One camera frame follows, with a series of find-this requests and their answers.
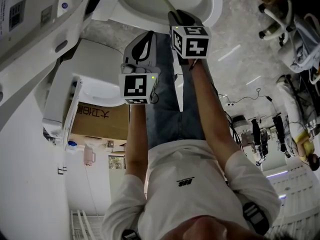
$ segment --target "concrete floor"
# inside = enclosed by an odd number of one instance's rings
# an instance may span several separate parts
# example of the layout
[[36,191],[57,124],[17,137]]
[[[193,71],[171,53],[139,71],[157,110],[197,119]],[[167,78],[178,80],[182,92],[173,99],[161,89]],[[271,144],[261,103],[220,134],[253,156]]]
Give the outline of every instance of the concrete floor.
[[[278,112],[285,112],[282,99],[276,86],[279,76],[290,73],[276,54],[280,46],[278,41],[262,41],[259,31],[267,28],[271,19],[259,12],[260,0],[223,0],[220,19],[211,28],[212,45],[208,64],[216,89],[222,95],[227,95],[231,102],[250,96],[257,97],[257,88],[261,88],[260,95],[268,95]],[[122,53],[125,47],[145,30],[127,26],[112,20],[93,20],[83,31],[81,37],[98,42]],[[230,56],[223,56],[237,48]],[[183,80],[179,76],[176,80],[176,90],[179,103],[182,103]],[[228,102],[221,97],[222,104]],[[272,115],[275,109],[265,98],[257,100],[246,98],[234,106],[224,105],[231,115],[244,115],[247,119],[253,117],[270,116],[262,121],[262,126],[272,125]]]

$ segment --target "t-shirt logo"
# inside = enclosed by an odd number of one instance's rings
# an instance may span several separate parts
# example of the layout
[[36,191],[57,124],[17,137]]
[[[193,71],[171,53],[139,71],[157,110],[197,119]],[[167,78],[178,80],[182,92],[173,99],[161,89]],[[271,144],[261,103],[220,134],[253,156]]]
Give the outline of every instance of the t-shirt logo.
[[182,179],[182,180],[177,180],[176,182],[178,182],[178,186],[179,187],[182,187],[182,186],[185,186],[185,185],[190,185],[191,182],[192,182],[192,179],[194,179],[195,177],[191,177],[191,178],[185,178],[185,179]]

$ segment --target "blue jeans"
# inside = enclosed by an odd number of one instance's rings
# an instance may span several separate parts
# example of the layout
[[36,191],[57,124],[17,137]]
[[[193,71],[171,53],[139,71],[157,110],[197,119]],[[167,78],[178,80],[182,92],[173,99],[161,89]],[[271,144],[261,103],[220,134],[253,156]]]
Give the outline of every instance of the blue jeans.
[[198,111],[196,91],[189,66],[182,67],[183,73],[183,112],[180,112],[175,89],[174,58],[167,34],[156,33],[157,63],[161,69],[155,89],[158,95],[145,106],[146,127],[149,150],[163,143],[184,140],[205,140]]

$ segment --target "white t-shirt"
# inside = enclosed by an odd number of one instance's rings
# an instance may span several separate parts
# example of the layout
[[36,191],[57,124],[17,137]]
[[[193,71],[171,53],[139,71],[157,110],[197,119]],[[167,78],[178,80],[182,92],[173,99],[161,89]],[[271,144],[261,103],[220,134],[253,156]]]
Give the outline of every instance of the white t-shirt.
[[142,240],[159,240],[191,218],[208,215],[249,229],[234,192],[265,211],[269,224],[277,218],[280,200],[269,180],[243,151],[233,154],[223,174],[207,143],[178,140],[152,148],[148,154],[147,199],[144,184],[125,175],[117,198],[107,209],[101,232],[120,240],[126,229]]

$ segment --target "floor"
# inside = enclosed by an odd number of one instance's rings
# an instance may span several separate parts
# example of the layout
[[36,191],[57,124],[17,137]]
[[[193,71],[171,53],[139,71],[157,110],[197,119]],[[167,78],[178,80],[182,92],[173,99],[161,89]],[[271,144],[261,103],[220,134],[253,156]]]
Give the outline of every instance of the floor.
[[[244,115],[247,119],[270,116],[262,121],[262,126],[272,125],[275,109],[265,98],[257,100],[246,98],[227,106],[228,99],[236,102],[245,96],[268,95],[273,99],[277,112],[284,112],[276,81],[279,76],[290,71],[276,57],[280,48],[278,42],[262,41],[259,31],[267,28],[272,21],[259,12],[260,0],[223,0],[220,19],[211,27],[212,45],[208,64],[216,89],[222,95],[221,102],[231,115]],[[118,49],[122,53],[125,47],[145,30],[127,26],[115,21],[93,20],[83,31],[81,37]],[[182,103],[183,80],[176,80],[179,103]]]

